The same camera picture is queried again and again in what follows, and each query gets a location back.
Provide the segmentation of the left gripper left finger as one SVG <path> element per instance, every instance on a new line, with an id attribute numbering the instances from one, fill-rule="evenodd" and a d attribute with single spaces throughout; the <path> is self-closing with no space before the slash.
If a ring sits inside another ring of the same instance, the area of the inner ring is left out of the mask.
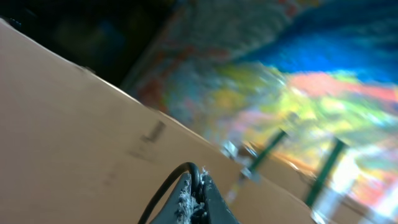
<path id="1" fill-rule="evenodd" d="M 202 203 L 191 195 L 191 175 L 183 174 L 150 224 L 191 224 L 202 217 Z"/>

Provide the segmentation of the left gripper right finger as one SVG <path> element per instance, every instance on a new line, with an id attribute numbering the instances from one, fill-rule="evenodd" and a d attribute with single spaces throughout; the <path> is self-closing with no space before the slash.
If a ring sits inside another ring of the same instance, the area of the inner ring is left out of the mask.
<path id="1" fill-rule="evenodd" d="M 200 203 L 203 213 L 200 216 L 202 224 L 239 224 L 220 194 L 209 172 L 202 168 Z"/>

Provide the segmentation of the cardboard barrier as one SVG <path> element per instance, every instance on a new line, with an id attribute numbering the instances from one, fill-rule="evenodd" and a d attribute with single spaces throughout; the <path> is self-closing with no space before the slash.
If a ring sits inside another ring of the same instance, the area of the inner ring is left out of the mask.
<path id="1" fill-rule="evenodd" d="M 1 22 L 1 222 L 136 223 L 173 166 L 237 163 Z"/>

